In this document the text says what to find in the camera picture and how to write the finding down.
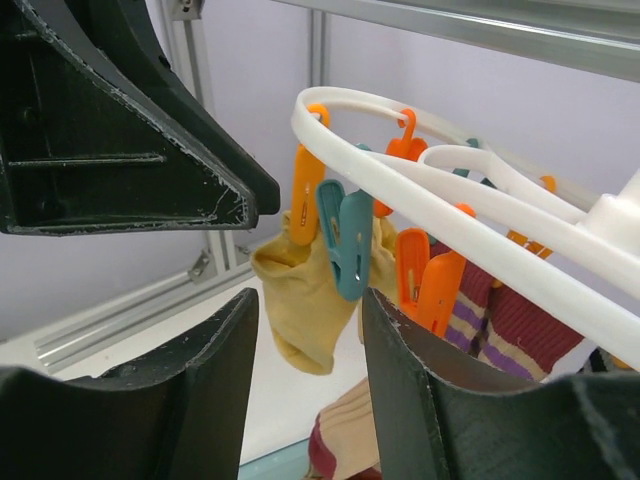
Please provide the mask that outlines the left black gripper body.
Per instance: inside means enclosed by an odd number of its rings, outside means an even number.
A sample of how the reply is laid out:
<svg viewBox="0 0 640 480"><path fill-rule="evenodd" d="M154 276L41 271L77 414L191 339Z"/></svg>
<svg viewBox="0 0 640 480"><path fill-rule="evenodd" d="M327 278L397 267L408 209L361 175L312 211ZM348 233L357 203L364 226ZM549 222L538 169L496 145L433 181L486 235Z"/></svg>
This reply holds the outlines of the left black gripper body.
<svg viewBox="0 0 640 480"><path fill-rule="evenodd" d="M1 230L247 230L278 182L172 70L142 1L1 5Z"/></svg>

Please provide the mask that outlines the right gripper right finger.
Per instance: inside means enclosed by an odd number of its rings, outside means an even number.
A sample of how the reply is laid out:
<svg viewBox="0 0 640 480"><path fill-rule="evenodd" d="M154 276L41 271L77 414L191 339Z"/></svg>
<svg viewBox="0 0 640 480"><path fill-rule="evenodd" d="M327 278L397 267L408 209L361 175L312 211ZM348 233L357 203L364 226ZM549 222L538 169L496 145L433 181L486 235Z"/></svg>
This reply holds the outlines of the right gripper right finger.
<svg viewBox="0 0 640 480"><path fill-rule="evenodd" d="M377 290L362 307L385 478L638 477L637 375L531 382L458 350Z"/></svg>

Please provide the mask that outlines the yellow sock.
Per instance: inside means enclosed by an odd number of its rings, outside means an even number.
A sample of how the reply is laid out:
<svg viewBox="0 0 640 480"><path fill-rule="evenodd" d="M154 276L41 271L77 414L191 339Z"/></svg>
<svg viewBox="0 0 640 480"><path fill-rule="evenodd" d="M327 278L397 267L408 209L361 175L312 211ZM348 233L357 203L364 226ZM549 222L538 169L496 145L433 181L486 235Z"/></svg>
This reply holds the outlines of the yellow sock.
<svg viewBox="0 0 640 480"><path fill-rule="evenodd" d="M397 231L387 218L373 219L369 287L379 290L392 303L397 302L396 238Z"/></svg>
<svg viewBox="0 0 640 480"><path fill-rule="evenodd" d="M304 373L330 374L356 304L336 290L322 235L308 245L295 244L286 211L280 233L257 248L250 263L262 282L274 344L284 360Z"/></svg>

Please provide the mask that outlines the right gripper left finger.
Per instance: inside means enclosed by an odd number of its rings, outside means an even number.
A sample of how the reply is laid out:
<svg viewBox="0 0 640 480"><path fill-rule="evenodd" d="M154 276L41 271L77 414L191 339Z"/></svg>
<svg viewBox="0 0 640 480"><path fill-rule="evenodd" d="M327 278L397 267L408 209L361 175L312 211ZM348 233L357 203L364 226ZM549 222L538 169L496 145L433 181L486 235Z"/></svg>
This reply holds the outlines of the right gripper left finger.
<svg viewBox="0 0 640 480"><path fill-rule="evenodd" d="M5 479L233 479L258 333L258 294L99 377L1 371Z"/></svg>

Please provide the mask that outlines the white round clip hanger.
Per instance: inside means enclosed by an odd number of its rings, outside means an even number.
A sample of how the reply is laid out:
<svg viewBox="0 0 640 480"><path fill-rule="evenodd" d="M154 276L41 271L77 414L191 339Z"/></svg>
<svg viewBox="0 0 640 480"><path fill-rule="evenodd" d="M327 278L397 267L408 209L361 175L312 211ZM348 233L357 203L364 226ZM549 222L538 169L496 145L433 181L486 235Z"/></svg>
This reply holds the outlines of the white round clip hanger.
<svg viewBox="0 0 640 480"><path fill-rule="evenodd" d="M595 195L559 182L540 184L541 169L423 110L417 129L437 139L411 162L357 148L318 121L311 106L402 120L411 107L339 87L303 90L291 126L330 169L422 227L454 251L631 367L639 364L639 318L506 237L513 230L639 294L639 180L618 194Z"/></svg>

